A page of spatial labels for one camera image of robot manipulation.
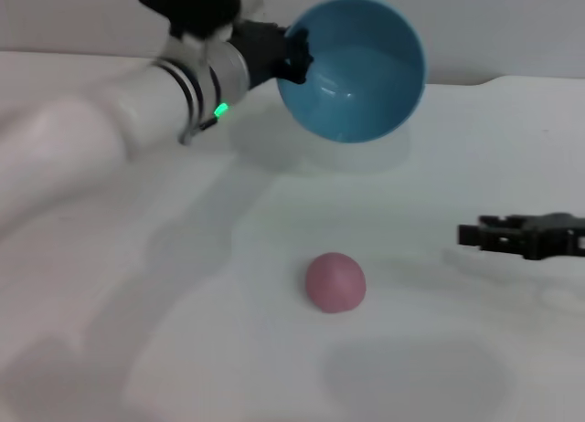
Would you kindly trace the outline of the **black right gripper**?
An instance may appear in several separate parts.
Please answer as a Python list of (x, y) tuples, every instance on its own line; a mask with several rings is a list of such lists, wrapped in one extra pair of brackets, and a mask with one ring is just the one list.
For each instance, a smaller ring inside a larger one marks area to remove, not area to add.
[(479, 216), (479, 225), (459, 225), (457, 242), (481, 250), (502, 250), (500, 230), (512, 254), (526, 260), (556, 257), (584, 257), (584, 218), (566, 213), (542, 216)]

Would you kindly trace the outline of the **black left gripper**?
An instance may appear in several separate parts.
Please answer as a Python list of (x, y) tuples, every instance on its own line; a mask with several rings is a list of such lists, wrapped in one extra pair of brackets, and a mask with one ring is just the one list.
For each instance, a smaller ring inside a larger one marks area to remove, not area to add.
[(241, 21), (234, 25), (229, 43), (243, 57), (250, 88), (254, 89), (270, 79), (285, 79), (293, 84), (304, 84), (314, 57), (309, 48), (306, 28), (285, 33), (284, 27), (274, 23)]

